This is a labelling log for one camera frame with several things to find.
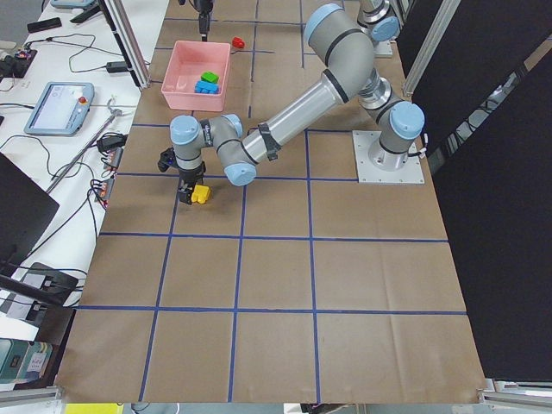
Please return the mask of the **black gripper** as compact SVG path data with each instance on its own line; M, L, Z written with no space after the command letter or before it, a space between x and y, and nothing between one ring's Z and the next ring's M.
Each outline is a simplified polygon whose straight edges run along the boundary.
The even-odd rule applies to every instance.
M198 28L201 36L201 41L208 40L209 34L209 14L213 10L213 0L192 0L191 4L194 9L201 13L198 16Z
M206 172L205 163L202 161L199 166L193 169L184 169L178 167L179 170L179 188L178 199L181 203L191 205L192 195L195 190L195 185L204 183L204 174Z

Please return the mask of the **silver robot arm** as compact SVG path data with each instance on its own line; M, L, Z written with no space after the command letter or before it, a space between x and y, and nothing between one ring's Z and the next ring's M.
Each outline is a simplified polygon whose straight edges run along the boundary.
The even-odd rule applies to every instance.
M411 144L423 134L425 116L418 105L398 97L379 75L368 35L342 7L328 3L310 16L304 36L326 66L320 79L251 134L243 134L241 120L234 114L203 120L193 116L172 119L172 145L160 155L158 168L178 170L180 202L192 204L194 191L203 183L203 149L215 149L232 185L248 185L261 161L276 160L290 139L354 97L381 128L368 151L371 162L384 171L403 166Z
M208 40L210 18L214 7L213 1L190 1L198 13L198 32L201 41ZM391 1L360 1L357 24L374 44L390 41L400 33L398 19Z

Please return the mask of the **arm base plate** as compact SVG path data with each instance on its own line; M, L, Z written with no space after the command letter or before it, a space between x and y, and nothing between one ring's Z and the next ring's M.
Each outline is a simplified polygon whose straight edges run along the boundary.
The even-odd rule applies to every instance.
M423 185L421 160L391 154L380 145L379 131L352 132L358 182L372 185Z

